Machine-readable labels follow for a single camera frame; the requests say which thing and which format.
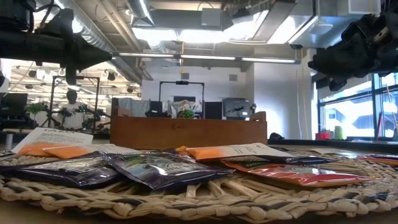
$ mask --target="paper card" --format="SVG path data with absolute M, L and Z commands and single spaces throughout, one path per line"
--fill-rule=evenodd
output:
M 216 159 L 235 156 L 277 156 L 277 157 L 294 157 L 289 153 L 273 149 L 262 143 L 242 144 L 232 146 L 215 146 L 215 147 L 196 147 L 187 148 L 187 151 L 200 159 Z
M 52 156 L 43 151 L 48 147 L 91 144 L 93 136 L 74 131 L 35 128 L 12 151 L 31 156 Z

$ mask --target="window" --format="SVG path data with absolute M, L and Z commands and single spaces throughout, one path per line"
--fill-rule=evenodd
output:
M 358 93 L 370 92 L 371 90 L 372 90 L 372 81 L 367 81 L 366 83 L 362 83 L 360 85 L 354 86 L 347 90 L 343 90 L 334 95 L 328 96 L 328 97 L 324 98 L 323 101 L 327 102 L 327 101 L 331 101 L 331 100 L 336 100 L 338 98 L 352 96 L 352 95 L 355 95 Z
M 398 73 L 371 77 L 370 81 L 320 99 L 319 131 L 334 131 L 341 126 L 348 138 L 392 140 L 398 126 Z
M 341 126 L 345 136 L 374 136 L 372 96 L 325 104 L 323 128 L 334 131 Z
M 398 106 L 398 91 L 390 92 L 391 103 L 388 94 L 381 94 L 382 98 L 382 126 L 381 131 L 384 137 L 391 138 L 394 135 L 394 130 L 396 128 L 397 116 L 397 106 Z
M 375 74 L 376 86 L 375 89 L 385 88 L 386 85 L 394 86 L 398 84 L 398 73 L 391 73 L 385 77 L 379 77 Z

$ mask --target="red object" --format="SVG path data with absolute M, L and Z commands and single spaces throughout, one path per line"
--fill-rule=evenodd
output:
M 316 134 L 315 134 L 315 139 L 316 139 L 316 140 L 326 140 L 326 139 L 330 139 L 330 132 L 316 133 Z
M 363 177 L 353 174 L 339 174 L 331 170 L 322 170 L 312 167 L 266 164 L 258 161 L 245 163 L 239 163 L 236 161 L 222 162 L 229 167 L 243 172 L 306 187 L 332 187 L 356 184 L 373 179 L 372 177 Z

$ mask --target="green plant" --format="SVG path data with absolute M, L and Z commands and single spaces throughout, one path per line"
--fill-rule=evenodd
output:
M 38 112 L 44 110 L 44 104 L 43 103 L 31 103 L 29 105 L 26 105 L 25 109 L 27 112 L 29 112 L 30 114 L 35 116 Z
M 192 110 L 183 110 L 182 111 L 182 118 L 192 119 L 193 118 L 193 111 Z

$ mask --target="white wall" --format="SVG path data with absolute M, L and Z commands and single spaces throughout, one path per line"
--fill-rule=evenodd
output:
M 246 71 L 246 99 L 254 103 L 254 63 Z
M 287 139 L 313 139 L 310 55 L 301 65 L 254 64 L 254 102 L 256 111 L 267 113 L 268 135 L 276 132 Z
M 154 81 L 144 80 L 142 82 L 142 99 L 159 99 L 160 81 L 181 80 L 180 67 L 149 67 L 147 71 L 152 75 Z M 221 101 L 223 98 L 246 97 L 246 73 L 239 68 L 211 68 L 202 67 L 183 68 L 185 73 L 190 74 L 190 82 L 205 83 L 205 101 Z M 238 75 L 237 82 L 229 81 L 229 74 Z M 176 85 L 173 83 L 162 84 L 161 101 L 173 100 L 174 96 L 195 96 L 197 101 L 201 100 L 201 85 Z
M 301 65 L 254 63 L 246 73 L 241 73 L 238 68 L 208 70 L 201 67 L 187 67 L 184 72 L 190 73 L 190 82 L 205 82 L 205 101 L 240 97 L 257 104 L 256 111 L 267 113 L 268 135 L 276 132 L 287 139 L 314 139 L 317 98 L 311 83 L 312 70 L 307 66 L 313 54 L 309 50 Z M 150 67 L 147 70 L 154 81 L 143 81 L 143 100 L 158 100 L 160 81 L 180 80 L 179 67 Z M 237 74 L 238 82 L 230 82 L 229 74 Z M 198 101 L 201 86 L 163 84 L 161 100 L 173 100 L 174 96 L 195 96 Z

